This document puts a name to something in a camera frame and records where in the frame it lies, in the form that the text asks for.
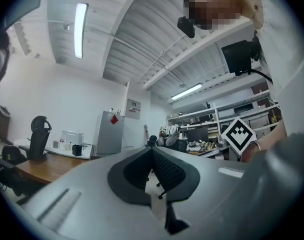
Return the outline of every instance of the red sticker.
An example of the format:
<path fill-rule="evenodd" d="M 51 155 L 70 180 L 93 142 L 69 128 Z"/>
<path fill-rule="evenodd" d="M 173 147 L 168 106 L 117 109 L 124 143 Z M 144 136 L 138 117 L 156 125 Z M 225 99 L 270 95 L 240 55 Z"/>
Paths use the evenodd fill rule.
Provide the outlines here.
<path fill-rule="evenodd" d="M 111 119 L 112 125 L 116 124 L 119 121 L 119 119 L 114 115 Z"/>

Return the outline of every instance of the floor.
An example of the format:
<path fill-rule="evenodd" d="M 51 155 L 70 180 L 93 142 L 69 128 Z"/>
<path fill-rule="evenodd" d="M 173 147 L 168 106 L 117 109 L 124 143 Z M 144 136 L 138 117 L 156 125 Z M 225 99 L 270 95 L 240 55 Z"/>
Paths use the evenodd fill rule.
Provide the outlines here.
<path fill-rule="evenodd" d="M 2 152 L 2 148 L 6 144 L 0 142 L 0 154 Z M 166 222 L 166 199 L 167 195 L 163 196 L 163 199 L 159 199 L 158 196 L 164 191 L 162 186 L 157 187 L 159 183 L 158 178 L 154 173 L 149 174 L 149 181 L 146 182 L 145 192 L 151 195 L 151 210 L 154 216 L 159 220 L 159 222 L 164 226 Z M 9 200 L 13 202 L 17 202 L 22 199 L 24 196 L 16 196 L 11 188 L 6 188 L 5 191 L 2 191 L 2 194 Z"/>
<path fill-rule="evenodd" d="M 164 191 L 163 187 L 157 187 L 159 181 L 154 173 L 150 173 L 148 178 L 149 181 L 146 182 L 145 192 L 151 196 L 152 213 L 164 226 L 166 223 L 167 194 L 163 196 L 163 199 L 159 199 L 158 196 Z"/>

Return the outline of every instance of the white wall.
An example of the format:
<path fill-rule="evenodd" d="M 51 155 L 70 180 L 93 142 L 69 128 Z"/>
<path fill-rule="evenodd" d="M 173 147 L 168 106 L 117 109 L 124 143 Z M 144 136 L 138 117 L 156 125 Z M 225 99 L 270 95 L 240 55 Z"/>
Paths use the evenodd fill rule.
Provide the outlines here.
<path fill-rule="evenodd" d="M 128 83 L 127 99 L 141 103 L 140 119 L 125 118 L 123 131 L 123 148 L 134 146 L 142 148 L 146 144 L 144 125 L 148 126 L 149 135 L 159 136 L 161 126 L 167 123 L 167 116 L 172 114 L 172 106 L 166 100 L 144 90 L 135 80 Z"/>
<path fill-rule="evenodd" d="M 172 106 L 157 95 L 151 95 L 151 117 L 148 124 L 149 135 L 159 136 L 160 127 L 167 125 L 167 116 L 173 114 Z"/>
<path fill-rule="evenodd" d="M 11 113 L 8 140 L 31 137 L 31 121 L 46 116 L 52 125 L 48 145 L 62 130 L 84 133 L 92 142 L 97 116 L 123 108 L 126 87 L 84 71 L 12 54 L 0 83 L 0 105 Z"/>
<path fill-rule="evenodd" d="M 135 149 L 142 148 L 146 143 L 144 136 L 144 125 L 149 125 L 151 116 L 151 92 L 144 90 L 141 84 L 135 80 L 128 82 L 127 98 L 141 103 L 140 119 L 125 118 L 123 130 L 123 148 L 134 146 Z"/>

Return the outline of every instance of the black mesh panel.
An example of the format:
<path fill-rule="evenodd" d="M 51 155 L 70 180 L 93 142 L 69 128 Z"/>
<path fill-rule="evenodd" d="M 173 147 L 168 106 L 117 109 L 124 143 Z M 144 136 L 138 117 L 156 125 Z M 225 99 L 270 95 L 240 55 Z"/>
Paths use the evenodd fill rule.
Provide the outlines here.
<path fill-rule="evenodd" d="M 183 169 L 155 151 L 153 151 L 153 158 L 153 171 L 165 191 L 175 188 L 186 178 Z"/>
<path fill-rule="evenodd" d="M 154 165 L 152 150 L 141 155 L 124 168 L 124 177 L 133 186 L 145 190 L 147 179 Z"/>

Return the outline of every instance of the wall-mounted fixture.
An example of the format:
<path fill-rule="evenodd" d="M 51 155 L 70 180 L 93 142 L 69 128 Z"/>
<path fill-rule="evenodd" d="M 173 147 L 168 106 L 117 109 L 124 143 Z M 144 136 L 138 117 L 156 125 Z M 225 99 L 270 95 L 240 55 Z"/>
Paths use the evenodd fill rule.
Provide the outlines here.
<path fill-rule="evenodd" d="M 78 59 L 83 58 L 83 36 L 86 23 L 86 16 L 89 5 L 87 3 L 78 3 L 76 5 L 74 21 L 74 52 Z"/>
<path fill-rule="evenodd" d="M 196 91 L 197 89 L 200 89 L 200 88 L 202 88 L 202 87 L 203 87 L 203 85 L 202 85 L 201 83 L 198 83 L 197 85 L 192 86 L 191 88 L 189 88 L 189 89 L 187 89 L 187 90 L 185 90 L 185 91 L 183 91 L 183 92 L 180 92 L 179 94 L 177 94 L 177 95 L 171 97 L 171 99 L 172 99 L 172 100 L 176 100 L 176 99 L 181 98 L 181 97 L 183 97 L 184 95 L 187 95 L 187 94 L 189 94 L 189 93 L 192 93 L 192 92 L 194 92 L 194 91 Z"/>

